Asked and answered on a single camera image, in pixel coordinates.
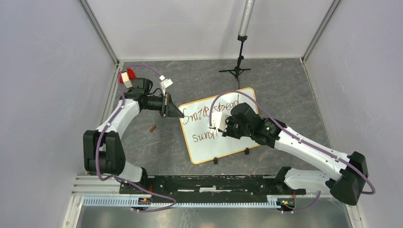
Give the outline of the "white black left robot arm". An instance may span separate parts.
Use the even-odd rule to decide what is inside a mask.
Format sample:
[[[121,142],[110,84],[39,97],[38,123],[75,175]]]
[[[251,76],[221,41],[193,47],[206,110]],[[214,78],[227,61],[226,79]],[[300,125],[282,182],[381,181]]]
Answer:
[[[152,93],[153,83],[146,78],[132,79],[129,87],[120,97],[117,107],[95,130],[87,130],[83,135],[84,167],[91,174],[118,176],[131,182],[137,193],[149,189],[145,169],[133,165],[125,158],[121,136],[130,122],[142,111],[158,111],[161,117],[183,118],[184,114],[173,103],[166,88],[172,80],[160,77],[160,95]]]

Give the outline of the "red marker cap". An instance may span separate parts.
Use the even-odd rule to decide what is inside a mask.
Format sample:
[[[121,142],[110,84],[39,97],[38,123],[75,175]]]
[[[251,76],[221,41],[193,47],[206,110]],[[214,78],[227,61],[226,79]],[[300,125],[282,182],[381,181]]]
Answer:
[[[156,129],[156,125],[154,125],[151,129],[150,132],[152,133]]]

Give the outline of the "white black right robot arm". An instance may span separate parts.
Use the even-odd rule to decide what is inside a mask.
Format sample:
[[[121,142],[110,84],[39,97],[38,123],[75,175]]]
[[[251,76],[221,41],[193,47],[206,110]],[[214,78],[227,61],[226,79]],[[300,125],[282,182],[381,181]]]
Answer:
[[[327,148],[298,134],[277,119],[260,117],[248,103],[236,105],[230,115],[212,115],[212,124],[224,137],[248,137],[265,145],[292,154],[315,166],[317,170],[283,167],[274,186],[277,192],[290,190],[328,191],[340,202],[355,206],[364,194],[368,178],[366,158],[359,152],[347,154]]]

